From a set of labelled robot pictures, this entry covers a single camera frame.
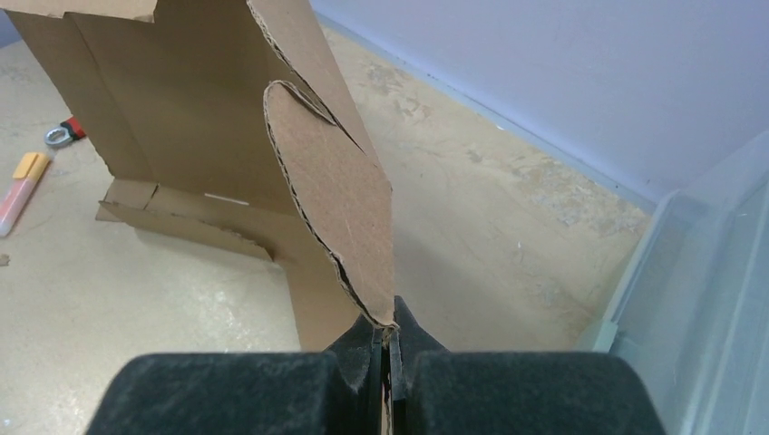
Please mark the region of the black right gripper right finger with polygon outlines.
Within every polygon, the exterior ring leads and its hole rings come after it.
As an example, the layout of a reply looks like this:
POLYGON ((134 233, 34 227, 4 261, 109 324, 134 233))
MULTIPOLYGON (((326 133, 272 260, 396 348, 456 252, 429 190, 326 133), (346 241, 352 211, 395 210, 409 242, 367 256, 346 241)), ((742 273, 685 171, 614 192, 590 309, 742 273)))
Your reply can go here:
POLYGON ((395 298, 395 434, 662 434, 636 372, 596 352, 450 352, 395 298))

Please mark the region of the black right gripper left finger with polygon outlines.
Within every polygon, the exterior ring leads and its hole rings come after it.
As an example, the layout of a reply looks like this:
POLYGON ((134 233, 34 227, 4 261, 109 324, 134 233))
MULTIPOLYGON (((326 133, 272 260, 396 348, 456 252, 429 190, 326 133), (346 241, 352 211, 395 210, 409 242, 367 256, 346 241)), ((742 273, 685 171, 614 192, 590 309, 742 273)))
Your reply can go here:
POLYGON ((114 377, 89 434, 378 434, 382 333, 316 353, 154 353, 114 377))

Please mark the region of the brown cardboard box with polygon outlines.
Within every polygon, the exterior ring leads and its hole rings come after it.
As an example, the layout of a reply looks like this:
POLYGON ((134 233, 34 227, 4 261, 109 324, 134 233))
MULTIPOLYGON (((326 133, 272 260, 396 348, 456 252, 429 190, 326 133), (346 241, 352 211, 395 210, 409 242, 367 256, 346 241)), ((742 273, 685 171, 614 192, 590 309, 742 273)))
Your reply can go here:
POLYGON ((306 1, 4 1, 1 109, 67 115, 1 249, 1 431, 86 431, 154 353, 316 353, 393 321, 390 187, 306 1))

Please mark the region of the clear plastic bin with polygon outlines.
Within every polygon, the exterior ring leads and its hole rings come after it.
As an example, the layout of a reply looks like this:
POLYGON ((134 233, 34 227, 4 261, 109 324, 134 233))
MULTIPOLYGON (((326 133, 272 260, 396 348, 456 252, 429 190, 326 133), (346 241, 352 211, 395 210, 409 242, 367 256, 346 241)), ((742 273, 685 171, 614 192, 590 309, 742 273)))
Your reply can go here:
POLYGON ((577 348, 626 361, 670 434, 768 431, 768 136, 657 205, 577 348))

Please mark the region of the red adjustable wrench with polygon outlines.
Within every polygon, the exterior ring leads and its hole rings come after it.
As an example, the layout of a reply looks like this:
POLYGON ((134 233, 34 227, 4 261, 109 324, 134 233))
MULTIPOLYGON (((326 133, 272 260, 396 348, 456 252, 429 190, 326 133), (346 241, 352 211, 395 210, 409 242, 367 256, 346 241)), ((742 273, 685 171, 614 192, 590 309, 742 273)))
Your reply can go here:
POLYGON ((44 143, 52 149, 69 146, 72 142, 84 139, 86 134, 81 123, 74 117, 60 122, 44 135, 44 143))

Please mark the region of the orange highlighter marker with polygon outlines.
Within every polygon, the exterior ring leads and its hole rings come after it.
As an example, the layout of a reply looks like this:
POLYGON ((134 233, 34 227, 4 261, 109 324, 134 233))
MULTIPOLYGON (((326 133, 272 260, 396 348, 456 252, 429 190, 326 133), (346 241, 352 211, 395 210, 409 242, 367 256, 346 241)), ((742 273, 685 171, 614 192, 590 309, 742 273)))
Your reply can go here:
POLYGON ((18 163, 12 184, 1 202, 1 237, 11 233, 50 162, 46 153, 27 152, 18 163))

